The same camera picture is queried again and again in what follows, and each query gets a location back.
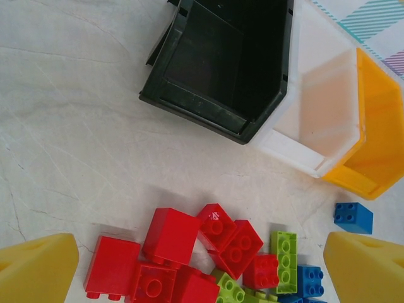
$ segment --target white storage bin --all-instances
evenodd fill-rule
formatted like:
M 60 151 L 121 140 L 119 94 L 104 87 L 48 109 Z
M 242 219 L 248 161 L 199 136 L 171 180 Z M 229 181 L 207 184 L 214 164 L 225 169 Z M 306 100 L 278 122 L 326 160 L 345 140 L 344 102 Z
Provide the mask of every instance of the white storage bin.
M 357 52 L 327 16 L 300 5 L 287 96 L 249 145 L 322 177 L 360 139 Z

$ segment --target white marble surface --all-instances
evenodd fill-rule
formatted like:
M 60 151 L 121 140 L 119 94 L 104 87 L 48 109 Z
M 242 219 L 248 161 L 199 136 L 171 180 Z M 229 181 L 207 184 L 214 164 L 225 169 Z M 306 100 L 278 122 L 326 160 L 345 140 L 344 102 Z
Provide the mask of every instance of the white marble surface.
M 325 270 L 334 203 L 362 201 L 139 101 L 173 12 L 165 0 L 0 0 L 0 247 L 73 233 L 66 302 L 91 302 L 82 283 L 98 234 L 143 242 L 158 206 L 219 202 L 266 243 L 270 229 L 297 232 L 299 260 Z M 404 244 L 403 195 L 400 182 L 365 203 L 374 236 Z M 192 264 L 213 266 L 199 242 Z

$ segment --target plastic storage bin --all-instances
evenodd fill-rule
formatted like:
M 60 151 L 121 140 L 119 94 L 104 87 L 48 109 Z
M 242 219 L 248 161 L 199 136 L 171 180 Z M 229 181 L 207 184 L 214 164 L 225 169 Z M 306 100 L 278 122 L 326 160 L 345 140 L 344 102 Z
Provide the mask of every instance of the plastic storage bin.
M 298 57 L 297 88 L 290 93 L 289 85 L 283 101 L 291 106 L 275 125 L 268 121 L 249 145 L 322 177 L 364 137 L 357 51 L 307 1 L 302 1 L 300 20 L 299 47 L 291 49 L 291 56 Z
M 402 92 L 371 58 L 359 51 L 364 98 L 364 143 L 355 146 L 323 179 L 365 199 L 376 199 L 404 176 Z
M 294 1 L 178 5 L 147 61 L 140 99 L 249 142 L 287 93 Z

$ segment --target toy brick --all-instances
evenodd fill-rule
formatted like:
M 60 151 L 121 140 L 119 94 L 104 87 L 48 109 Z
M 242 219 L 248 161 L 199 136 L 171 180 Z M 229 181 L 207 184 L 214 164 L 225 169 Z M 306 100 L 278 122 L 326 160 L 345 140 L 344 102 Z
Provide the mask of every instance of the toy brick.
M 371 235 L 373 212 L 360 203 L 337 203 L 334 223 L 347 232 Z
M 324 294 L 321 280 L 324 273 L 320 267 L 298 265 L 297 266 L 297 295 L 302 298 L 320 297 Z
M 215 303 L 220 287 L 214 276 L 188 266 L 181 266 L 175 279 L 172 302 Z
M 242 284 L 251 289 L 277 287 L 278 259 L 276 254 L 258 254 L 242 274 Z
M 217 268 L 210 275 L 215 277 L 216 284 L 220 287 L 216 303 L 242 303 L 244 301 L 245 291 L 231 276 Z
M 297 235 L 291 232 L 273 232 L 271 252 L 279 261 L 279 284 L 276 294 L 295 294 L 297 292 Z
M 163 265 L 138 262 L 125 303 L 171 302 L 176 273 Z
M 119 301 L 127 296 L 139 252 L 138 243 L 100 236 L 84 282 L 87 297 L 98 299 L 106 294 Z
M 266 295 L 266 292 L 254 291 L 250 288 L 245 288 L 246 296 L 243 303 L 277 303 L 278 297 L 274 295 Z
M 202 221 L 198 239 L 209 251 L 220 251 L 237 228 L 219 204 L 206 205 L 197 217 Z
M 303 299 L 296 297 L 295 295 L 283 295 L 278 297 L 279 303 L 303 303 Z
M 263 241 L 247 220 L 236 220 L 237 229 L 220 251 L 208 251 L 217 268 L 233 279 L 240 278 L 247 266 L 263 246 Z
M 173 268 L 188 265 L 201 220 L 172 208 L 157 208 L 151 221 L 143 254 L 150 261 Z
M 316 299 L 305 298 L 305 299 L 303 299 L 303 303 L 327 303 L 327 302 L 321 301 L 321 300 L 316 300 Z

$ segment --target green building block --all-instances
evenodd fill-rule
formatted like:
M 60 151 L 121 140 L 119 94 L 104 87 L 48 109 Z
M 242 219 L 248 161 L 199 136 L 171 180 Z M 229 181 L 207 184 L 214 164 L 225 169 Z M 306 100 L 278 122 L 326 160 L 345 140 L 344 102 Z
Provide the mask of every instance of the green building block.
M 297 293 L 297 234 L 272 232 L 271 252 L 279 261 L 277 294 Z
M 246 297 L 243 303 L 277 303 L 278 297 L 274 295 L 267 296 L 265 292 L 255 291 L 245 288 Z
M 215 268 L 210 275 L 216 278 L 216 284 L 220 286 L 216 303 L 244 302 L 245 291 L 227 273 Z

